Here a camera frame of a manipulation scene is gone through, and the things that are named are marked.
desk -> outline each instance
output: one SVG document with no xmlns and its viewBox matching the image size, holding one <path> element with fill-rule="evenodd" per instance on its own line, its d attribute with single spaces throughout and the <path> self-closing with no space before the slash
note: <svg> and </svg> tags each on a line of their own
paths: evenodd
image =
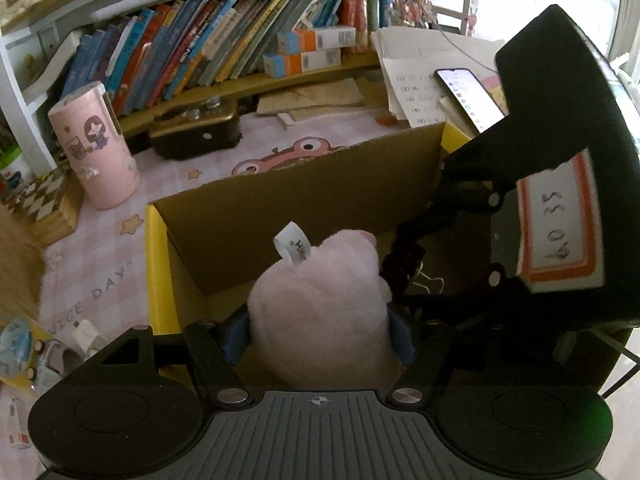
<svg viewBox="0 0 640 480">
<path fill-rule="evenodd" d="M 136 155 L 142 182 L 125 203 L 107 211 L 84 200 L 75 233 L 46 251 L 40 323 L 60 341 L 74 346 L 74 322 L 88 319 L 114 339 L 136 324 L 148 324 L 146 306 L 145 205 L 148 202 L 231 176 L 244 160 L 265 158 L 290 148 L 304 137 L 321 137 L 332 148 L 380 137 L 400 126 L 381 126 L 375 112 L 350 112 L 289 129 L 276 117 L 241 117 L 242 140 L 232 149 L 181 162 L 167 161 L 152 150 Z M 12 449 L 6 438 L 8 405 L 20 397 L 28 408 L 35 398 L 3 385 L 0 388 L 0 479 L 36 477 L 33 447 Z"/>
</svg>

smartphone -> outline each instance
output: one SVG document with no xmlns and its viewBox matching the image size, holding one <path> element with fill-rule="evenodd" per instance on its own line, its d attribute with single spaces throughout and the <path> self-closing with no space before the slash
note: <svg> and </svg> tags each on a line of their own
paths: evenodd
<svg viewBox="0 0 640 480">
<path fill-rule="evenodd" d="M 441 68 L 435 71 L 435 76 L 479 134 L 504 117 L 489 92 L 468 68 Z"/>
</svg>

window curtain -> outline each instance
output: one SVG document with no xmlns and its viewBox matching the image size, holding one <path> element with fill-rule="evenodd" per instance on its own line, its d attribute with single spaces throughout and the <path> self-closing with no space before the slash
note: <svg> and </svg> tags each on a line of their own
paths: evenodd
<svg viewBox="0 0 640 480">
<path fill-rule="evenodd" d="M 620 0 L 618 9 L 609 60 L 628 52 L 629 61 L 620 68 L 637 85 L 640 81 L 640 0 Z"/>
</svg>

wooden shelf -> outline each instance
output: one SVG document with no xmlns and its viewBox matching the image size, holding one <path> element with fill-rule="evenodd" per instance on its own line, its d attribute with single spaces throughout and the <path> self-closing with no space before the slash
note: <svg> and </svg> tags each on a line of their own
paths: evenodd
<svg viewBox="0 0 640 480">
<path fill-rule="evenodd" d="M 240 79 L 223 81 L 213 86 L 196 87 L 182 92 L 169 101 L 161 102 L 146 110 L 141 110 L 130 116 L 120 118 L 120 127 L 125 138 L 128 139 L 146 132 L 155 117 L 164 114 L 170 108 L 178 105 L 200 103 L 214 95 L 241 98 L 279 90 L 297 84 L 350 77 L 362 69 L 375 68 L 379 65 L 378 54 L 375 52 L 367 52 L 366 54 L 353 54 L 352 56 L 344 57 L 339 66 L 322 68 L 320 70 L 313 70 L 280 79 L 274 79 L 266 74 L 255 74 Z"/>
</svg>

pink canister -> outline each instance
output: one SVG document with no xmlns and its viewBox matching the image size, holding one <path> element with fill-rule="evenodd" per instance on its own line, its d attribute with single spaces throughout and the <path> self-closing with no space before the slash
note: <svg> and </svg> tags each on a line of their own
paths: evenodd
<svg viewBox="0 0 640 480">
<path fill-rule="evenodd" d="M 133 194 L 140 174 L 102 83 L 89 83 L 63 98 L 49 119 L 96 209 L 115 207 Z"/>
</svg>

